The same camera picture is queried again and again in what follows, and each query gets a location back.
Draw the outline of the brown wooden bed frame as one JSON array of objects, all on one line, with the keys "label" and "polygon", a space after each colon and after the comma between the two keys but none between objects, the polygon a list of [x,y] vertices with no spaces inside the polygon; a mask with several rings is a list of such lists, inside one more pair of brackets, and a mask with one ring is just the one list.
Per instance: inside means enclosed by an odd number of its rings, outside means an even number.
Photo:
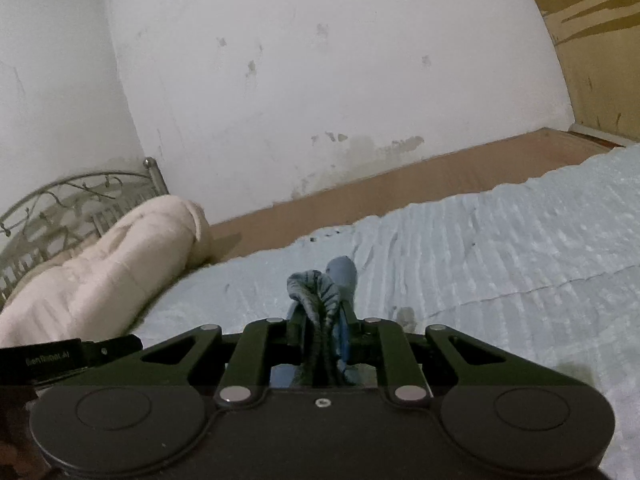
[{"label": "brown wooden bed frame", "polygon": [[384,216],[413,203],[522,183],[629,144],[607,133],[592,136],[586,130],[543,128],[415,162],[214,224],[210,260],[225,262],[283,248],[326,226]]}]

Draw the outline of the cream rolled duvet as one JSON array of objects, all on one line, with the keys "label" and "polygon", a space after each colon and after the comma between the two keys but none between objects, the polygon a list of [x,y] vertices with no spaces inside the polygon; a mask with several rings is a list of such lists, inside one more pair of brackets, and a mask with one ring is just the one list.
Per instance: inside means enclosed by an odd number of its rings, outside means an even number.
[{"label": "cream rolled duvet", "polygon": [[175,195],[152,198],[79,252],[29,272],[1,311],[1,345],[121,335],[155,296],[211,253],[200,205]]}]

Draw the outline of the blue patterned kids pants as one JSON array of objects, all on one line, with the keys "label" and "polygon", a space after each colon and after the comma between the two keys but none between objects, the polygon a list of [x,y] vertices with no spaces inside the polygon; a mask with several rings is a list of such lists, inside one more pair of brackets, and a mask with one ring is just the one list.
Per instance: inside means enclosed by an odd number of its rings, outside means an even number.
[{"label": "blue patterned kids pants", "polygon": [[350,364],[352,329],[358,282],[355,263],[347,256],[329,261],[326,270],[292,274],[286,281],[293,300],[290,321],[302,321],[304,348],[302,362],[279,364],[272,368],[274,388],[369,387],[375,384],[373,367]]}]

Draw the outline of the metal ornate headboard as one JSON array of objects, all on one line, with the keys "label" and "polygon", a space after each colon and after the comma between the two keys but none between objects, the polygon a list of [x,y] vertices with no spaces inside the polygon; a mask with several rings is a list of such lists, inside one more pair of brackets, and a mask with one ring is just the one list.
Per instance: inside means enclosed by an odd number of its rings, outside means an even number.
[{"label": "metal ornate headboard", "polygon": [[104,235],[130,210],[168,193],[157,161],[100,170],[36,188],[1,214],[1,302],[40,264]]}]

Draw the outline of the light blue bed cover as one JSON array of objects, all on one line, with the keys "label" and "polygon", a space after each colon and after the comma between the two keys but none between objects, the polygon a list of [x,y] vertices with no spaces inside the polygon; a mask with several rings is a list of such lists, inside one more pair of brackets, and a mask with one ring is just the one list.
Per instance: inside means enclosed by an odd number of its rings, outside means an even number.
[{"label": "light blue bed cover", "polygon": [[237,333],[285,315],[288,277],[339,256],[356,264],[362,318],[414,332],[445,324],[595,386],[616,415],[604,471],[638,477],[636,146],[204,266],[158,296],[134,333],[152,346],[206,323]]}]

